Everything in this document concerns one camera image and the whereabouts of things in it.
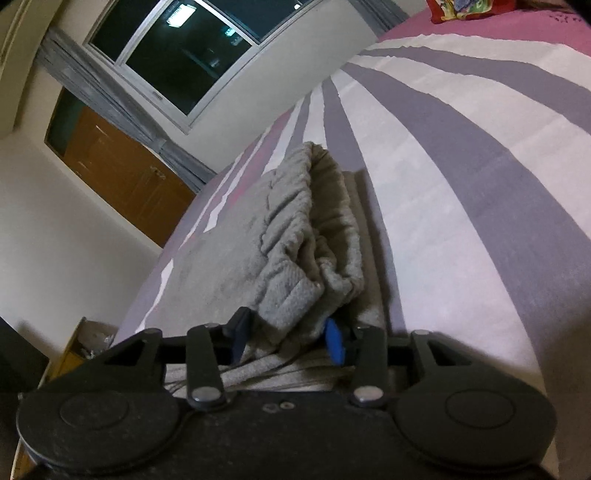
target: bed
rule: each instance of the bed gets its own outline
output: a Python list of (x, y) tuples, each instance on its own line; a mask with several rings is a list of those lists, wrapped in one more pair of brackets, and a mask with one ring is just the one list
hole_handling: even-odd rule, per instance
[(312, 141), (354, 172), (391, 333), (445, 333), (544, 392), (558, 415), (544, 464), (589, 478), (589, 56), (572, 14), (434, 25), (424, 11), (394, 28), (197, 196), (116, 342), (158, 324), (174, 259)]

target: white window frame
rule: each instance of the white window frame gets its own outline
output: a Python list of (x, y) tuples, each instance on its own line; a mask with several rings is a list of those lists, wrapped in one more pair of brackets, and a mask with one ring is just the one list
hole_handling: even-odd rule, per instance
[(115, 6), (118, 0), (111, 0), (99, 21), (90, 31), (89, 35), (84, 41), (84, 46), (96, 57), (103, 65), (114, 71), (120, 78), (127, 82), (139, 94), (141, 94), (149, 103), (154, 105), (168, 120), (176, 125), (185, 134), (188, 134), (191, 127), (196, 122), (197, 118), (207, 108), (211, 101), (222, 91), (222, 89), (249, 63), (251, 62), (277, 35), (288, 28), (293, 22), (301, 18), (303, 15), (311, 11), (319, 3), (324, 0), (312, 0), (298, 10), (294, 10), (293, 15), (290, 15), (283, 23), (278, 25), (260, 42), (257, 42), (248, 33), (241, 29), (238, 25), (233, 23), (223, 13), (217, 10), (213, 5), (206, 0), (192, 0), (204, 9), (211, 12), (218, 17), (228, 27), (233, 28), (251, 47), (244, 53), (234, 64), (214, 83), (208, 92), (199, 100), (197, 105), (191, 110), (188, 115), (185, 115), (178, 107), (170, 102), (162, 93), (151, 86), (143, 77), (133, 71), (126, 62), (131, 57), (139, 42), (144, 38), (144, 35), (156, 23), (156, 20), (166, 11), (166, 9), (176, 0), (160, 0), (144, 21), (140, 24), (138, 29), (127, 42), (127, 45), (121, 51), (121, 54), (115, 61), (111, 60), (96, 48), (91, 42), (98, 29), (107, 18), (111, 9)]

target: gray curtain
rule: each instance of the gray curtain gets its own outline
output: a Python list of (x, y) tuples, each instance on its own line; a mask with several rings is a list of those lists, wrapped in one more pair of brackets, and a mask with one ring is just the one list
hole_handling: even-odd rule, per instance
[(195, 193), (215, 172), (174, 143), (144, 108), (90, 54), (51, 27), (36, 62), (101, 117), (155, 151)]
[(408, 18), (408, 15), (393, 0), (349, 0), (349, 2), (378, 37)]

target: window pane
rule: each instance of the window pane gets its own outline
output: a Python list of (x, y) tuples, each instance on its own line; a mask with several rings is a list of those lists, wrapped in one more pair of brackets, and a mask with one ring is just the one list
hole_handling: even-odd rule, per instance
[(119, 0), (90, 43), (115, 61), (158, 0)]
[(68, 143), (74, 133), (84, 103), (65, 88), (61, 90), (56, 110), (47, 132), (47, 143), (62, 157), (66, 155)]
[(127, 65), (188, 115), (250, 44), (199, 4), (175, 1)]
[(209, 0), (236, 25), (257, 40), (263, 39), (278, 25), (311, 0)]

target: brown door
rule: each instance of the brown door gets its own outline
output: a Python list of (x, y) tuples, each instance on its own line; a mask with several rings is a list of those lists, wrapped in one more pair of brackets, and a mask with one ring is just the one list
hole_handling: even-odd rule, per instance
[(86, 106), (63, 161), (161, 247), (195, 197), (147, 148)]

